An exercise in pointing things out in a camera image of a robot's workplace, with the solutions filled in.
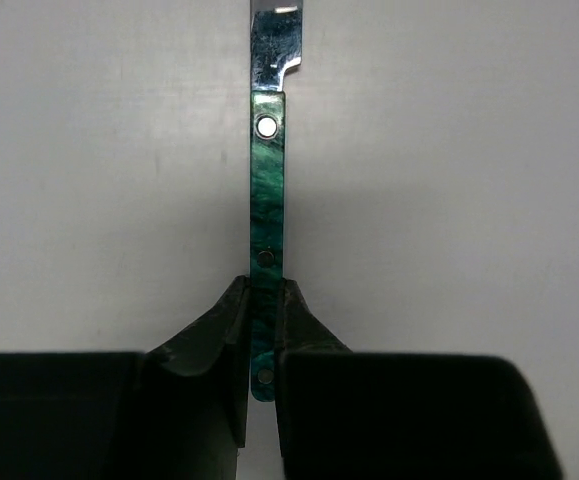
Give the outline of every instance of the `knife handle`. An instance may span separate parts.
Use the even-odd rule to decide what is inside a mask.
[[[274,341],[282,285],[285,94],[251,92],[251,391],[274,400]]]

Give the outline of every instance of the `white wall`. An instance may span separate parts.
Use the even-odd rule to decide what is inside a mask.
[[[0,0],[0,350],[150,349],[246,271],[248,22]],[[579,480],[579,1],[305,0],[304,45],[287,276],[354,349],[513,360]]]

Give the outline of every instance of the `pocket knife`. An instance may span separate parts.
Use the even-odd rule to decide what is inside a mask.
[[[302,0],[251,1],[251,390],[274,400],[274,338],[283,278],[287,73],[302,61]]]

